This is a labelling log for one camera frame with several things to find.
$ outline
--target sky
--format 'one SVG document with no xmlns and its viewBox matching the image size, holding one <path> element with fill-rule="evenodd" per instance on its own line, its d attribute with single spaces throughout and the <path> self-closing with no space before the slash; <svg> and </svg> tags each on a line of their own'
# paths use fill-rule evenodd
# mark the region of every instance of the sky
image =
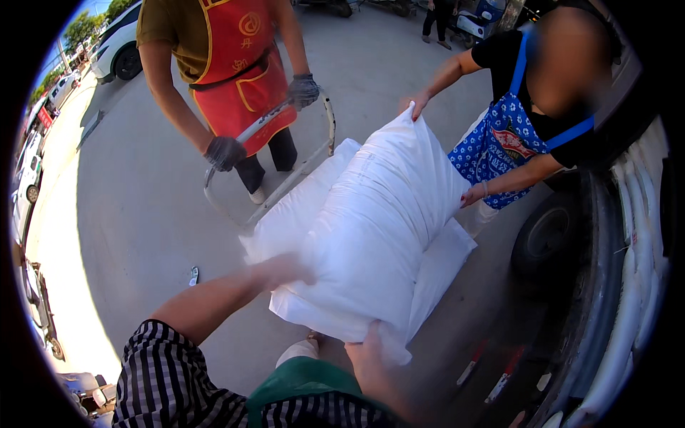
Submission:
<svg viewBox="0 0 685 428">
<path fill-rule="evenodd" d="M 82 1 L 81 4 L 79 5 L 78 8 L 74 11 L 74 13 L 71 15 L 71 18 L 69 21 L 71 22 L 71 19 L 74 19 L 76 16 L 78 16 L 80 13 L 82 13 L 84 10 L 88 10 L 89 15 L 97 15 L 104 13 L 107 8 L 110 6 L 112 0 L 85 0 Z M 64 27 L 62 28 L 62 31 L 60 31 L 60 36 L 64 34 L 64 30 L 66 29 L 66 26 L 68 23 L 64 23 Z M 65 39 L 62 37 L 62 46 L 66 43 Z M 53 43 L 52 47 L 50 48 L 50 51 L 48 54 L 45 56 L 42 67 L 39 70 L 35 80 L 34 80 L 34 88 L 42 83 L 43 78 L 47 73 L 50 73 L 53 68 L 60 62 L 60 50 L 57 48 L 57 38 L 55 39 L 55 42 Z"/>
</svg>

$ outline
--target forearm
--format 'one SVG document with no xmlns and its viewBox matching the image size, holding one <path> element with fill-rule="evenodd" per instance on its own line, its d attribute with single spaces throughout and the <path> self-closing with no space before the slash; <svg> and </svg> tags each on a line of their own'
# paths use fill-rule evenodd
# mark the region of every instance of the forearm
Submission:
<svg viewBox="0 0 685 428">
<path fill-rule="evenodd" d="M 436 73 L 433 83 L 426 88 L 430 98 L 435 97 L 440 91 L 448 88 L 464 75 L 459 55 L 449 58 Z"/>
<path fill-rule="evenodd" d="M 360 384 L 360 389 L 362 394 L 388 406 L 390 410 L 407 423 L 414 422 L 414 412 L 411 410 L 404 394 L 398 391 L 389 378 L 378 379 L 373 383 Z"/>
<path fill-rule="evenodd" d="M 562 168 L 562 165 L 558 164 L 551 155 L 537 155 L 527 164 L 488 181 L 488 194 L 514 192 L 529 188 L 559 168 Z"/>
<path fill-rule="evenodd" d="M 173 84 L 150 86 L 150 90 L 169 122 L 204 154 L 214 134 L 195 116 Z"/>
<path fill-rule="evenodd" d="M 292 72 L 296 75 L 309 74 L 310 70 L 307 63 L 307 54 L 304 50 L 302 30 L 289 1 L 277 0 L 275 20 L 281 33 L 283 44 L 286 45 L 286 50 L 288 51 Z"/>
<path fill-rule="evenodd" d="M 150 318 L 165 322 L 198 346 L 263 289 L 251 272 L 243 269 L 197 284 L 169 299 Z"/>
</svg>

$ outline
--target metal handle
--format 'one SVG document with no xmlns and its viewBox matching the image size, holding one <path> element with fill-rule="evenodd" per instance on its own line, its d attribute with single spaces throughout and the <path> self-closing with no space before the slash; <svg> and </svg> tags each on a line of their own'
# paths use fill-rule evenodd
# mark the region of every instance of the metal handle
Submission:
<svg viewBox="0 0 685 428">
<path fill-rule="evenodd" d="M 266 212 L 273 206 L 275 203 L 280 199 L 283 193 L 290 187 L 290 185 L 295 181 L 298 175 L 300 175 L 306 168 L 309 167 L 311 164 L 312 160 L 317 158 L 321 152 L 328 147 L 328 156 L 333 156 L 333 151 L 335 149 L 335 135 L 336 135 L 336 119 L 335 115 L 333 114 L 333 107 L 331 106 L 331 100 L 326 95 L 326 93 L 319 88 L 319 96 L 321 100 L 323 101 L 323 107 L 326 110 L 326 117 L 328 119 L 328 140 L 320 146 L 314 153 L 304 162 L 300 164 L 299 167 L 295 171 L 293 171 L 283 183 L 281 183 L 280 186 L 274 192 L 266 198 L 266 201 L 257 209 L 257 211 L 252 214 L 252 217 L 247 221 L 247 223 L 242 226 L 242 227 L 248 227 L 255 225 L 260 218 L 262 218 Z M 241 144 L 244 144 L 250 137 L 252 137 L 257 131 L 262 129 L 267 123 L 269 123 L 273 118 L 275 118 L 280 112 L 285 110 L 290 104 L 292 103 L 291 99 L 287 99 L 284 102 L 280 103 L 277 105 L 275 108 L 273 108 L 271 111 L 266 113 L 264 116 L 256 120 L 252 125 L 248 126 L 246 130 L 244 130 L 237 138 L 236 140 L 239 141 Z M 210 184 L 212 183 L 212 178 L 214 177 L 214 174 L 216 172 L 216 169 L 214 167 L 210 168 L 207 170 L 205 173 L 205 186 L 204 186 L 204 191 L 205 191 L 205 196 L 207 197 L 207 200 L 216 208 L 218 211 L 224 213 L 228 218 L 232 219 L 231 215 L 228 213 L 228 211 L 221 206 L 221 204 L 214 198 L 214 195 L 212 194 L 212 189 L 210 187 Z"/>
</svg>

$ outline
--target pole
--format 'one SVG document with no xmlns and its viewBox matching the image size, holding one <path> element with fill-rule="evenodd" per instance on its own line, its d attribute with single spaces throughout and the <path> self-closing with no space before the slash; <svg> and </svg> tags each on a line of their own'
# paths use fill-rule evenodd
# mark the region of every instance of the pole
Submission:
<svg viewBox="0 0 685 428">
<path fill-rule="evenodd" d="M 504 15 L 502 15 L 499 23 L 497 24 L 497 32 L 505 32 L 516 25 L 516 20 L 519 19 L 521 10 L 523 9 L 523 4 L 525 0 L 509 0 L 507 2 L 507 7 L 504 9 Z"/>
<path fill-rule="evenodd" d="M 62 41 L 57 37 L 57 46 L 60 48 L 60 55 L 62 56 L 62 62 L 64 63 L 64 71 L 71 73 L 71 67 L 69 66 L 69 61 L 64 54 L 64 48 L 62 47 Z"/>
</svg>

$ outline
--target white car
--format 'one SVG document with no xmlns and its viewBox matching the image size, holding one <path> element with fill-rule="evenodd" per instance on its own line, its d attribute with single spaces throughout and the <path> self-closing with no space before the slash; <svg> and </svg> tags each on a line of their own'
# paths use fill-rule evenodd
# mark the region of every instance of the white car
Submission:
<svg viewBox="0 0 685 428">
<path fill-rule="evenodd" d="M 55 108 L 61 108 L 71 91 L 79 86 L 80 80 L 81 72 L 78 70 L 74 70 L 71 74 L 64 76 L 50 90 L 50 93 L 47 96 L 48 100 L 50 100 Z"/>
<path fill-rule="evenodd" d="M 118 77 L 131 80 L 142 71 L 136 48 L 136 26 L 142 1 L 128 8 L 100 35 L 95 55 L 90 59 L 98 83 L 106 84 Z"/>
<path fill-rule="evenodd" d="M 16 225 L 21 242 L 24 242 L 26 238 L 31 208 L 38 200 L 38 183 L 42 171 L 41 141 L 42 138 L 37 132 L 26 140 L 16 164 L 16 173 L 12 183 L 14 190 L 11 195 L 12 220 Z"/>
</svg>

